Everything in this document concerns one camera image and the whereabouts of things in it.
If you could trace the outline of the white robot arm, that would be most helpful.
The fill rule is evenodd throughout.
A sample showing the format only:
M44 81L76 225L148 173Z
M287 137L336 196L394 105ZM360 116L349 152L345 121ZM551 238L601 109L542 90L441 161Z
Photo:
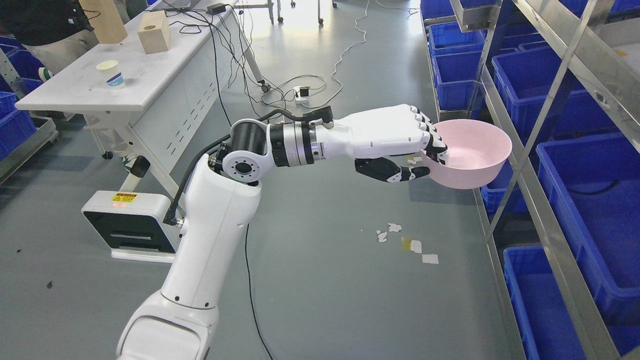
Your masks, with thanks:
M218 301L231 260L261 199L259 178L274 167L322 159L317 130L331 130L329 105L296 116L275 109L239 120L189 166L182 240L160 290L132 315L119 360L203 360L217 332Z

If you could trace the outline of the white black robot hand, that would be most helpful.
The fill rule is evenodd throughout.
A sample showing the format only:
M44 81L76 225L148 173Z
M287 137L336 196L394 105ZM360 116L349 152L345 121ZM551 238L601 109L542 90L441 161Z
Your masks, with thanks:
M318 155L329 160L345 155L354 159L355 171L380 182L398 183L430 174L427 166L400 166L389 157L425 151L435 162L450 159L448 146L434 123L414 105L399 104L354 112L316 130Z

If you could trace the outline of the white robot base unit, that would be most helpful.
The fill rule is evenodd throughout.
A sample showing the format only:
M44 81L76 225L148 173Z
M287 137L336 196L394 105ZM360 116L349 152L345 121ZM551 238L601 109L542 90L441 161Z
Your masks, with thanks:
M164 194L97 191L81 212L115 259L171 264L179 228L163 223L170 200Z

